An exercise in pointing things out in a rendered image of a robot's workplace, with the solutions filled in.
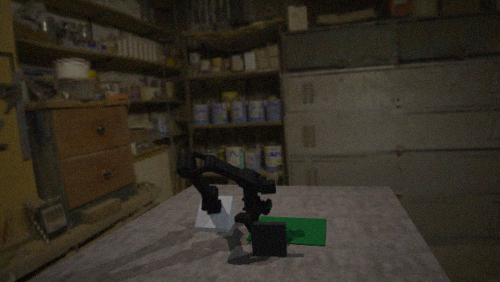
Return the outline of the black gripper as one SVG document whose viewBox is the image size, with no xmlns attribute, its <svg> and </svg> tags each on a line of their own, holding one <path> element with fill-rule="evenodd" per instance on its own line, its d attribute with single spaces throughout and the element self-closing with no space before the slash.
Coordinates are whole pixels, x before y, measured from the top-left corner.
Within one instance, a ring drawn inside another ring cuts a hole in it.
<svg viewBox="0 0 500 282">
<path fill-rule="evenodd" d="M 252 211 L 253 209 L 253 204 L 255 203 L 255 200 L 259 200 L 260 196 L 255 196 L 255 197 L 245 197 L 242 198 L 242 201 L 244 201 L 244 208 L 243 211 L 246 212 L 239 212 L 237 215 L 234 217 L 234 221 L 237 223 L 244 223 L 246 228 L 248 229 L 249 233 L 251 233 L 251 222 L 252 221 L 259 221 L 259 216 L 262 214 L 261 212 L 257 211 L 254 212 Z"/>
</svg>

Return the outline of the green circuit board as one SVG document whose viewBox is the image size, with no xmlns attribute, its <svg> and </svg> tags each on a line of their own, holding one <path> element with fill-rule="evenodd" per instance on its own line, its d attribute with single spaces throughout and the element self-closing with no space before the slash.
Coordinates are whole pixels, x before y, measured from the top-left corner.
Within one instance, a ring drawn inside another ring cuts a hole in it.
<svg viewBox="0 0 500 282">
<path fill-rule="evenodd" d="M 258 222 L 286 222 L 286 244 L 325 246 L 327 219 L 261 216 Z"/>
</svg>

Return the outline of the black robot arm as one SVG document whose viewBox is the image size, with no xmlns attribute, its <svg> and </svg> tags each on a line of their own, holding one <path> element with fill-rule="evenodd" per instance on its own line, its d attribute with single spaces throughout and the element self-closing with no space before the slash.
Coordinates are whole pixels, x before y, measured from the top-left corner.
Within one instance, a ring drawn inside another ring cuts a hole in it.
<svg viewBox="0 0 500 282">
<path fill-rule="evenodd" d="M 204 161 L 204 166 L 197 168 L 195 158 Z M 201 174 L 204 172 L 214 172 L 228 179 L 235 181 L 239 187 L 243 188 L 245 197 L 255 197 L 258 193 L 276 194 L 275 179 L 261 180 L 261 175 L 256 171 L 244 168 L 240 169 L 220 159 L 214 155 L 204 155 L 197 151 L 182 152 L 178 158 L 177 174 L 183 179 L 187 178 L 201 195 L 201 209 L 207 214 L 221 212 L 221 200 L 218 200 L 218 188 L 209 186 Z M 272 208 L 272 201 L 255 200 L 252 211 L 259 211 L 267 215 Z M 220 211 L 220 212 L 219 212 Z"/>
</svg>

